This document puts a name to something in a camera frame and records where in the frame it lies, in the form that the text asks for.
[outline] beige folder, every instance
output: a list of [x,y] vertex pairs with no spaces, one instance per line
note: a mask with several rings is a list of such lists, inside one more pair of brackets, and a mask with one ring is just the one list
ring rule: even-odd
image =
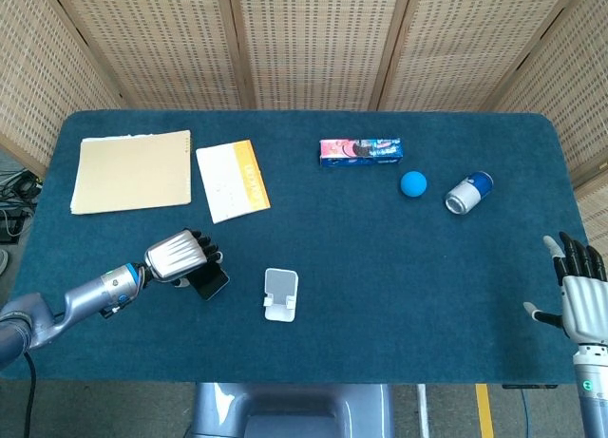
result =
[[75,215],[189,203],[190,131],[83,139]]

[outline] soda can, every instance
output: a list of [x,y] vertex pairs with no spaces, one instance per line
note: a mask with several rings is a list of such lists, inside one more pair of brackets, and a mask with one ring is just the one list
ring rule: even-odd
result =
[[465,215],[489,194],[494,180],[485,172],[474,172],[446,195],[446,207],[456,215]]

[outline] white booklet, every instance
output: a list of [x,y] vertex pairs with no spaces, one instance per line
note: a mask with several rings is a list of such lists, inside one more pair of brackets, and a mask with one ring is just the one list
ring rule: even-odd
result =
[[270,208],[250,141],[199,148],[197,160],[214,223]]
[[83,139],[74,215],[190,203],[190,131]]

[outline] gray floor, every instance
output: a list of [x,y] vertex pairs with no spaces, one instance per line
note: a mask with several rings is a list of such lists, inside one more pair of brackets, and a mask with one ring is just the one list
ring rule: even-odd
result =
[[[10,262],[0,276],[0,304],[14,283],[27,238],[25,234],[18,245],[2,246],[9,251]],[[0,379],[0,437],[23,436],[28,390],[29,381]],[[574,386],[527,390],[525,395],[530,437],[582,436]],[[193,396],[192,384],[39,381],[30,436],[182,437],[192,415]],[[474,386],[428,386],[427,396],[433,438],[481,437]],[[393,399],[396,436],[419,437],[415,387],[394,387]],[[490,405],[496,437],[525,436],[519,390],[490,386]]]

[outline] robotic arm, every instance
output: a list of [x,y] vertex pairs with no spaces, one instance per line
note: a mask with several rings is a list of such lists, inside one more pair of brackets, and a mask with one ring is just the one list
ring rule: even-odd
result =
[[128,263],[65,294],[59,322],[39,293],[22,295],[0,310],[0,371],[28,350],[51,343],[92,314],[111,317],[135,300],[155,279],[174,284],[190,280],[205,298],[212,294],[196,284],[209,277],[204,271],[222,261],[218,246],[199,231],[183,230],[148,248],[144,263]]
[[536,321],[563,329],[579,345],[573,362],[580,412],[587,438],[608,436],[608,282],[603,259],[560,232],[564,250],[549,236],[545,246],[553,258],[560,284],[563,315],[549,314],[534,304],[523,306]]

